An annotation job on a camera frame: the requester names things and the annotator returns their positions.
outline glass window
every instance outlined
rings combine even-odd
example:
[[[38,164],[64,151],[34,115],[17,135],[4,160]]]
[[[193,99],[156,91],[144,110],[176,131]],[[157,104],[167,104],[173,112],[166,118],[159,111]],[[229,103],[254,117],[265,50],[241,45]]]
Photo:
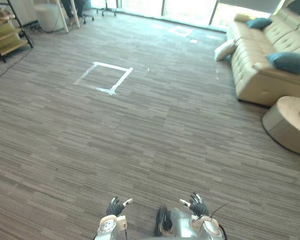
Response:
[[[150,17],[161,16],[162,0],[121,0],[123,10]]]
[[[164,16],[183,23],[207,26],[216,0],[166,0]]]
[[[90,0],[91,6],[93,8],[104,8],[106,6],[105,0]],[[116,8],[117,7],[117,1],[116,0],[107,0],[108,8]]]
[[[245,14],[255,18],[268,18],[270,16],[270,13],[267,12],[219,3],[216,7],[211,25],[214,27],[227,29],[231,22],[234,20],[236,14]]]

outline side table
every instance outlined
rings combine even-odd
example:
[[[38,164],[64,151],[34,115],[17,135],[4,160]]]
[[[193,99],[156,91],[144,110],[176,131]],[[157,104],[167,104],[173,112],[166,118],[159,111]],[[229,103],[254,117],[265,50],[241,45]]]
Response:
[[[265,131],[285,148],[300,154],[300,98],[283,96],[262,117]]]

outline blue pillow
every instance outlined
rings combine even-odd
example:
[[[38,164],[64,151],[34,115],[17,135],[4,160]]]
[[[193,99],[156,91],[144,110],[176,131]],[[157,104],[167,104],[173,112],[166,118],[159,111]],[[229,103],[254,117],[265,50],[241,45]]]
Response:
[[[272,21],[269,18],[256,18],[253,20],[246,21],[248,28],[250,29],[264,29],[266,26],[269,26]]]
[[[277,52],[268,54],[266,59],[277,69],[300,74],[300,54],[295,52]]]

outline beige leather sofa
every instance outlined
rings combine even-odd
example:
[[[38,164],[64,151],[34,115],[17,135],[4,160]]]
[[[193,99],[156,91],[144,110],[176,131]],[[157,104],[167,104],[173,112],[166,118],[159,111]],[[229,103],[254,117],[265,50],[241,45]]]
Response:
[[[300,54],[300,17],[281,9],[263,30],[248,28],[250,18],[237,15],[226,36],[237,48],[231,65],[237,98],[272,106],[282,96],[300,97],[300,74],[274,68],[266,55],[276,52]]]

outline white pillow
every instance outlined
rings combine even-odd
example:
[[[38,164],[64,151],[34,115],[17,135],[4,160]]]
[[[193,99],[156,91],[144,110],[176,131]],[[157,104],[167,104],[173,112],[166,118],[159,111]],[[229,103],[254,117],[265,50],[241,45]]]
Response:
[[[237,46],[234,39],[230,39],[223,43],[221,46],[218,46],[214,50],[214,60],[220,61],[225,59],[226,56],[235,52]]]

